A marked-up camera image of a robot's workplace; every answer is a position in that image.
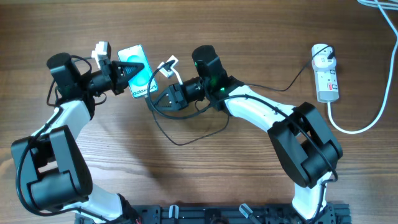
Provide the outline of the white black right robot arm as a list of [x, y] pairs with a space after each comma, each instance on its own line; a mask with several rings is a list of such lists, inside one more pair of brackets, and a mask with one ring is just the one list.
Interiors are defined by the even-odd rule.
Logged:
[[322, 220], [326, 187], [338, 180], [336, 165], [343, 150], [319, 111], [308, 102], [285, 105], [261, 96], [248, 84], [229, 76], [212, 45], [192, 53], [198, 76], [170, 85], [146, 102], [153, 113], [168, 119], [172, 111], [207, 99], [209, 107], [250, 122], [269, 136], [277, 158], [295, 184], [293, 216], [306, 223]]

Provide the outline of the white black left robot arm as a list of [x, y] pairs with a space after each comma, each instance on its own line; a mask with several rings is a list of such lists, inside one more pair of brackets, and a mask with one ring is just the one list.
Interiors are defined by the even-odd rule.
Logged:
[[96, 57], [97, 72], [81, 74], [75, 65], [80, 59], [63, 52], [47, 60], [61, 97], [39, 130], [12, 143], [18, 199], [41, 217], [75, 212], [94, 223], [139, 223], [140, 215], [122, 195], [93, 183], [76, 139], [95, 115], [95, 97], [106, 91], [123, 93], [144, 64], [112, 61], [104, 53]]

